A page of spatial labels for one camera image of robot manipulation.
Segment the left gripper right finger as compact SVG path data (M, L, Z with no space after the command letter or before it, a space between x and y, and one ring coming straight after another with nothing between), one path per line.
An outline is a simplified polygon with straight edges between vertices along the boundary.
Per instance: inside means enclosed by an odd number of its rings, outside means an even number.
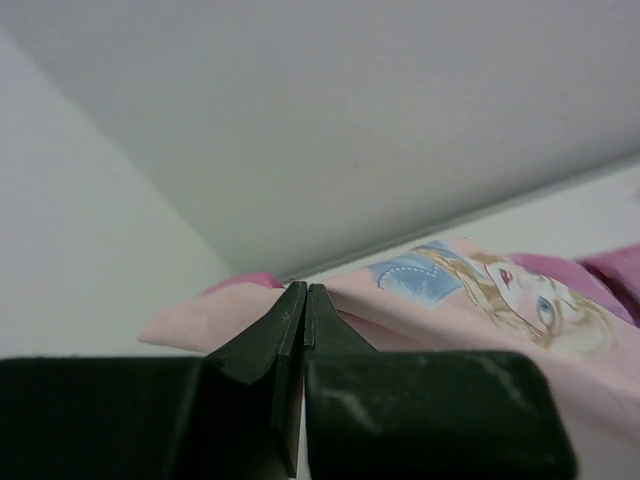
M376 350L308 290L307 458L315 479L574 479L549 384L508 351Z

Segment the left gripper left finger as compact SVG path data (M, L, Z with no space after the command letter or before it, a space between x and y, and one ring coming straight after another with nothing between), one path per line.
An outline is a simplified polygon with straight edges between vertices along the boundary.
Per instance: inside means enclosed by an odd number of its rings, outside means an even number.
M2 477L292 477L306 297L291 284L204 357L3 360Z

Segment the pink princess pillowcase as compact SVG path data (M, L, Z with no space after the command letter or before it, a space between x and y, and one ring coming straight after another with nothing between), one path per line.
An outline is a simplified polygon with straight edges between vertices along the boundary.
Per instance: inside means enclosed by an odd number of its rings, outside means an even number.
M532 358L561 410L639 437L639 329L593 275L631 286L636 249L581 262L500 256L466 239L433 241L329 278L339 316L381 351L495 349Z

